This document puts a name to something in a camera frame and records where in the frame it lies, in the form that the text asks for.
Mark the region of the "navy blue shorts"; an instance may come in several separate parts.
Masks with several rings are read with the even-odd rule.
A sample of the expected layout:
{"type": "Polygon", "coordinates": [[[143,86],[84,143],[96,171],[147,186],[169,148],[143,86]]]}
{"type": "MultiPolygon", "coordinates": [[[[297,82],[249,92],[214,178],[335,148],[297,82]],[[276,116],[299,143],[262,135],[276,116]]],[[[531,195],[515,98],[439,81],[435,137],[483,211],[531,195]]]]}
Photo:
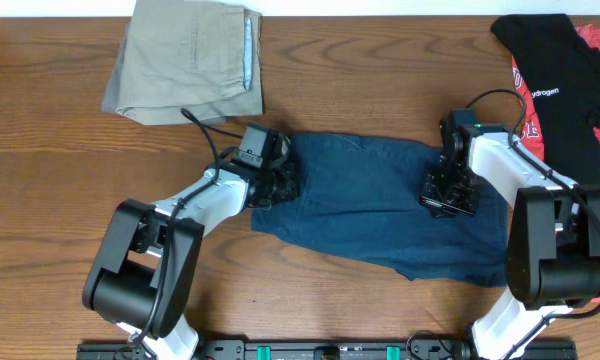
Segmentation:
{"type": "Polygon", "coordinates": [[[440,153],[414,141],[295,134],[291,159],[299,166],[300,194],[253,210],[251,228],[326,255],[392,268],[409,280],[502,287],[508,204],[482,185],[475,215],[432,216],[419,195],[440,153]]]}

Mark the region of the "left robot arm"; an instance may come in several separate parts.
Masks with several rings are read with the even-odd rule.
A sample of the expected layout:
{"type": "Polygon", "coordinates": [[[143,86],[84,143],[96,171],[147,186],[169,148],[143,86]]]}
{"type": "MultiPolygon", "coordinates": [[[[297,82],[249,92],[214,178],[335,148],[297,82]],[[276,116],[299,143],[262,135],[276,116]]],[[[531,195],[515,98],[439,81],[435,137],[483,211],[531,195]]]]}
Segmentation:
{"type": "Polygon", "coordinates": [[[290,139],[274,131],[243,137],[214,154],[202,177],[153,204],[123,201],[98,249],[83,304],[129,335],[119,345],[79,347],[81,359],[193,359],[199,334],[184,315],[203,239],[247,207],[299,193],[290,139]]]}

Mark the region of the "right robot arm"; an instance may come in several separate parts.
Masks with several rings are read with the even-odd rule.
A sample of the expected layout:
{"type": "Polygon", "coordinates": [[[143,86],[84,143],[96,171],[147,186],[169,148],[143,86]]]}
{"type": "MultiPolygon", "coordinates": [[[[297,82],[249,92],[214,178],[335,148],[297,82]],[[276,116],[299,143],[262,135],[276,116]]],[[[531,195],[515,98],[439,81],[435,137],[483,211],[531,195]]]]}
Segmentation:
{"type": "Polygon", "coordinates": [[[488,184],[513,210],[507,287],[469,335],[447,347],[453,359],[567,359],[569,345],[535,338],[558,319],[600,313],[600,187],[554,171],[502,125],[481,124],[470,108],[440,121],[443,152],[419,202],[435,217],[474,216],[488,184]]]}

